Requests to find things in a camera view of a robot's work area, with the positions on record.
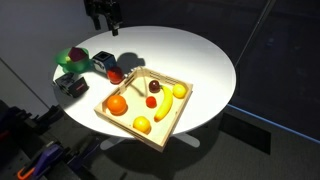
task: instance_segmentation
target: red apple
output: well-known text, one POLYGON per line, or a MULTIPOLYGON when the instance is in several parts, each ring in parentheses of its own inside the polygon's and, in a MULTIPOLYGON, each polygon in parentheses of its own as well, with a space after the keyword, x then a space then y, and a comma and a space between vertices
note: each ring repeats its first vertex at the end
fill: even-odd
POLYGON ((107 71, 107 77, 112 84, 119 84, 123 80, 124 75, 120 67, 114 66, 107 71))

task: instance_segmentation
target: wooden tray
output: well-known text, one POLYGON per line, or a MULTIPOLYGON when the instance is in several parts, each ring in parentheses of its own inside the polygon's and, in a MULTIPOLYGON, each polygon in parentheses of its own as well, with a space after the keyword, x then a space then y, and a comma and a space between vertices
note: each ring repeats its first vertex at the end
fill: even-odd
POLYGON ((191 96, 192 87, 193 85, 190 83, 139 66, 113 92, 103 99, 94 108, 94 111, 100 118, 118 126, 136 139, 162 152, 191 96), (160 107, 164 95, 162 90, 158 93, 149 92, 148 84, 152 80, 158 80, 161 85, 167 86, 171 91, 176 83, 180 83, 187 88, 187 94, 183 99, 177 99, 173 96, 173 104, 169 113, 159 122, 154 121, 154 115, 160 107), (121 116, 112 115, 107 107, 104 106, 104 102, 110 96, 116 94, 123 96, 128 105, 127 112, 121 116), (156 98, 157 107, 150 109, 146 106, 145 100, 148 96, 156 98), (145 116, 150 121, 151 131, 148 135, 133 128, 133 121, 138 116, 145 116))

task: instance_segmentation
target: green toy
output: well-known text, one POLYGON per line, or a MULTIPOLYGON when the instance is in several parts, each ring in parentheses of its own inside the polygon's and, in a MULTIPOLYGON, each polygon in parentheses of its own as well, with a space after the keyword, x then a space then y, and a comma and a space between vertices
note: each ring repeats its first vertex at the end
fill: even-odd
POLYGON ((89 51, 85 48, 62 50, 55 56, 55 61, 63 68, 64 73, 83 73, 91 66, 89 51))

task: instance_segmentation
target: dark cherry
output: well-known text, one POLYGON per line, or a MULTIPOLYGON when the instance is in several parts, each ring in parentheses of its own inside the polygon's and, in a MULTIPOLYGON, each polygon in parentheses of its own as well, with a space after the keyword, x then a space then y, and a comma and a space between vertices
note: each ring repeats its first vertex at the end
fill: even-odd
POLYGON ((149 91, 152 93, 157 93, 160 91, 160 84, 157 80, 152 80, 149 83, 149 91))

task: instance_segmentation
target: orange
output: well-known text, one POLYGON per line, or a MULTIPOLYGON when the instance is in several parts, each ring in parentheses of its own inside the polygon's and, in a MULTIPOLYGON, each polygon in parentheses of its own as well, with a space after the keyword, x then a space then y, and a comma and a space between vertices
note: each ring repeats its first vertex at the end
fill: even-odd
POLYGON ((121 95, 110 96, 106 106, 110 110, 110 113, 116 116, 124 114, 128 109, 127 102, 121 95))
POLYGON ((150 121, 144 116, 139 116, 136 119, 134 119, 133 128, 145 134, 149 134, 149 132, 151 131, 150 121))

